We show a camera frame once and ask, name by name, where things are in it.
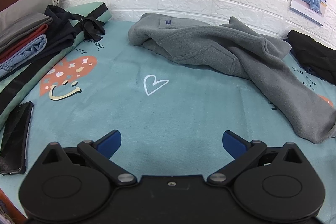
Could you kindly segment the grey fleece pants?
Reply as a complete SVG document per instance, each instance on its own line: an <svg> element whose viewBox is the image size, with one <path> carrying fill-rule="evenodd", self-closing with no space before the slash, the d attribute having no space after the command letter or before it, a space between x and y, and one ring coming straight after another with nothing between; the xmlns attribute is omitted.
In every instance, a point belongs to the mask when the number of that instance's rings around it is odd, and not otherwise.
<svg viewBox="0 0 336 224"><path fill-rule="evenodd" d="M162 14L144 14L128 38L177 64L205 65L251 80L301 138L318 144L335 137L335 108L284 63L291 49L284 40L258 34L235 17L213 26Z"/></svg>

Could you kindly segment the black smartphone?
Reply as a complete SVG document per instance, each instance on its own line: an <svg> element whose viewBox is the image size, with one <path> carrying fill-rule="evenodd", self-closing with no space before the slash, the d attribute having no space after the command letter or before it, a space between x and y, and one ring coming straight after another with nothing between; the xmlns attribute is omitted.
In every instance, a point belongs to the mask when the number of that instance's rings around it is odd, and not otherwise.
<svg viewBox="0 0 336 224"><path fill-rule="evenodd" d="M34 104L18 105L5 123L1 142L1 175L24 174L26 171L27 140Z"/></svg>

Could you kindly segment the black folded garment right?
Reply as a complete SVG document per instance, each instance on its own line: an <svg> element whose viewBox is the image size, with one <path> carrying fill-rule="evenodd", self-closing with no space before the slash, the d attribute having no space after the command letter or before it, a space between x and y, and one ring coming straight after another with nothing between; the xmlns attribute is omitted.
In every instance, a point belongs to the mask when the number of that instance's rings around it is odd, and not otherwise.
<svg viewBox="0 0 336 224"><path fill-rule="evenodd" d="M292 55L307 73L335 85L335 50L295 30L289 31L286 41L291 45Z"/></svg>

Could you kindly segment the black folded garment with ties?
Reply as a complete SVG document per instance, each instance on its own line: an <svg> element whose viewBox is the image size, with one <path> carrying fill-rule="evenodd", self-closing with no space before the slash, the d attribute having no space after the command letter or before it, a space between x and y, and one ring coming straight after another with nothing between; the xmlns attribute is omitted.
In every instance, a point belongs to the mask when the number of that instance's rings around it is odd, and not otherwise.
<svg viewBox="0 0 336 224"><path fill-rule="evenodd" d="M59 6L49 5L45 10L45 15L52 18L52 23L46 30L46 46L36 56L29 59L29 63L40 60L44 57L58 54L75 41L80 32L84 32L85 39L92 39L96 42L102 39L105 34L104 22L98 17L108 10L105 3L99 3L87 16L74 14L64 10Z"/></svg>

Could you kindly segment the blue denim folded garment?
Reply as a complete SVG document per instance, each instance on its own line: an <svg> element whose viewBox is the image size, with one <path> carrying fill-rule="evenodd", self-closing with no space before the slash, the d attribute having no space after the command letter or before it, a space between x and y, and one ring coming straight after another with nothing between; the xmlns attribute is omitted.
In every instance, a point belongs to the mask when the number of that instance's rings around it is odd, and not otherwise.
<svg viewBox="0 0 336 224"><path fill-rule="evenodd" d="M37 38L34 38L21 50L14 53L6 61L1 63L1 77L12 72L19 65L22 65L24 62L29 61L38 53L40 53L46 46L47 38L45 34L39 35Z"/></svg>

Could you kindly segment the red folded garment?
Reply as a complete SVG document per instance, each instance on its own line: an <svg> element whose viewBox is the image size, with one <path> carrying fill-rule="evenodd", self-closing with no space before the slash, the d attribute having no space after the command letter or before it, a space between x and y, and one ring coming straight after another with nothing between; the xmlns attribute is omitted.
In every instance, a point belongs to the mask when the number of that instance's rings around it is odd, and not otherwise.
<svg viewBox="0 0 336 224"><path fill-rule="evenodd" d="M0 62L3 63L4 61L8 60L10 57L12 57L15 53L21 50L28 43L32 42L38 36L44 34L47 28L48 28L48 24L43 24L42 26L37 28L35 31L26 35L20 41L15 42L13 45L9 46L4 52L1 53Z"/></svg>

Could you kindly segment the grey folded garment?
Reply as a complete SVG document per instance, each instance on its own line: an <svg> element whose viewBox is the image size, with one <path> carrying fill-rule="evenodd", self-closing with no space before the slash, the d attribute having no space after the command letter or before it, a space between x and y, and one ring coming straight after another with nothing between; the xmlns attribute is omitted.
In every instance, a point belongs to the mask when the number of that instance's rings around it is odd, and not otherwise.
<svg viewBox="0 0 336 224"><path fill-rule="evenodd" d="M18 0L1 11L1 52L53 19L45 10L53 0Z"/></svg>

